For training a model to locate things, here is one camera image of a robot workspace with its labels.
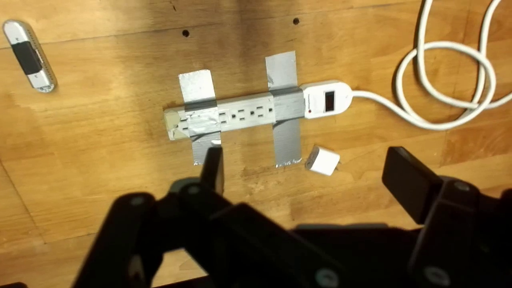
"tape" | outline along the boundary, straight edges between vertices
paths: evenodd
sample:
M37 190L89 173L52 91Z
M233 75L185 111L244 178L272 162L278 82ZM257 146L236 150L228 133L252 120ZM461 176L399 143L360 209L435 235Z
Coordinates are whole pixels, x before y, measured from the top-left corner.
M304 117L305 101L297 84L295 51L267 57L265 63L277 121L272 126L275 166L299 163L302 160L299 118Z
M188 133L192 140L194 165L204 162L208 148L220 146L219 108L210 70L180 74Z

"screw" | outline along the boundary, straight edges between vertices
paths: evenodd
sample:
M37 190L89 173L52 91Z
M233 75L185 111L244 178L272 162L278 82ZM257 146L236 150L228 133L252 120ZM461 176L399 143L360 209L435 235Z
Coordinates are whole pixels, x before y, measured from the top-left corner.
M428 266L425 267L423 272L430 283L442 287L450 286L450 276L445 270L435 266Z
M132 200L130 201L130 204L133 206L138 206L141 205L142 203L144 203L144 197L142 196L133 197Z
M470 186L465 183L465 182L462 182L462 181L457 181L455 182L455 187L459 190L462 190L462 191L469 191L470 190Z
M323 288L337 288L338 275L328 268L318 269L315 274L316 283Z
M197 186L190 186L190 187L188 187L187 191L189 194L197 194L197 193L199 193L200 190L199 190L199 187L197 187Z

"duct tape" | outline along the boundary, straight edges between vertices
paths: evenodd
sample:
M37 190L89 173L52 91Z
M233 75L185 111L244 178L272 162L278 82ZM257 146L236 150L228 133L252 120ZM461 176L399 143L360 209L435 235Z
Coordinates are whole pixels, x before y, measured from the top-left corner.
M210 70L180 74L178 78L185 101L194 165L200 165L204 162L208 148L221 144L219 108L215 100L214 83Z
M272 126L275 166L299 163L302 160L299 118L304 117L305 102L297 84L295 51L267 57L265 62L277 121Z

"plywood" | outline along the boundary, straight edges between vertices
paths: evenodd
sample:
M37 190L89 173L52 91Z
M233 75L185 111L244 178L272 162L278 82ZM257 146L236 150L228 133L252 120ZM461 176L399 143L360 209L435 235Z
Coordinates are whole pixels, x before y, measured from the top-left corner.
M487 4L435 1L427 40L476 46ZM164 109L183 104L178 74L211 69L219 99L264 92L265 57L295 50L301 84L340 79L393 100L393 74L413 47L419 5L4 1L0 15L33 26L59 85L48 95L31 89L0 39L0 284L69 287L116 197L134 191L161 197L174 180L199 174L200 167L191 165L190 142L170 142L163 123ZM500 4L489 37L497 95L512 90L510 8L509 2ZM453 51L426 54L431 82L457 98L471 98L476 67ZM429 97L412 65L404 91L428 120L447 121L463 112ZM250 203L286 228L354 222L414 228L380 183L387 147L405 146L436 172L499 196L512 186L511 107L485 111L448 132L419 129L365 99L355 99L341 115L301 120L303 157L315 144L342 156L331 177L302 165L276 169L271 127L226 132L225 196ZM177 252L166 256L155 284L203 273Z

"wood grain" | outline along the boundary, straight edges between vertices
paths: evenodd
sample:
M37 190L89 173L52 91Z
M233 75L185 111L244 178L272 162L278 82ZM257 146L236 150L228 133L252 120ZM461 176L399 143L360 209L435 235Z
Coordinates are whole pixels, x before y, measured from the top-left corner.
M488 2L434 1L427 40L475 47ZM301 84L339 79L393 100L393 74L414 47L419 6L419 0L4 1L3 18L25 20L36 31L58 88L47 95L30 88L0 39L0 284L69 287L116 197L134 191L162 197L176 179L199 174L190 141L170 142L163 123L164 109L183 104L178 74L211 69L219 99L264 92L265 57L295 50ZM497 95L512 90L510 8L500 4L489 37ZM471 98L476 68L452 51L426 53L429 79L450 96ZM412 65L404 91L428 120L462 113L428 96ZM415 228L380 183L387 148L404 146L436 172L497 197L512 186L511 109L435 132L355 99L343 114L301 120L303 158L313 145L342 156L331 177L302 165L274 168L270 126L226 132L225 196L285 228L355 222ZM203 274L176 252L166 255L154 284Z

